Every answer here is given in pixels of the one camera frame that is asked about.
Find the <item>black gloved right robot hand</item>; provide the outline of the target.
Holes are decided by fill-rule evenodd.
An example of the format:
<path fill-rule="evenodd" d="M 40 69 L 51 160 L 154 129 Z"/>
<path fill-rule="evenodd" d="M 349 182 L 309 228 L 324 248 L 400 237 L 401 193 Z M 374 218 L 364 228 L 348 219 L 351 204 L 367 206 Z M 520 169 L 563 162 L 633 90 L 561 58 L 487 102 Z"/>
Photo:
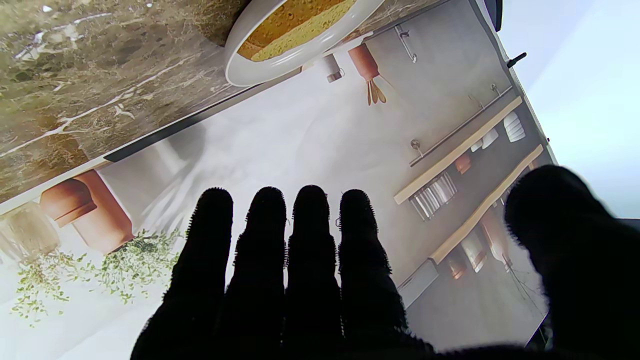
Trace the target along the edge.
<path fill-rule="evenodd" d="M 410 332 L 367 194 L 340 201 L 342 239 L 318 186 L 302 187 L 285 240 L 283 195 L 263 187 L 226 268 L 233 198 L 204 191 L 169 289 L 133 360 L 637 360 L 639 230 L 615 218 L 569 169 L 540 166 L 510 191 L 504 220 L 537 273 L 550 350 L 492 344 L 436 351 Z"/>

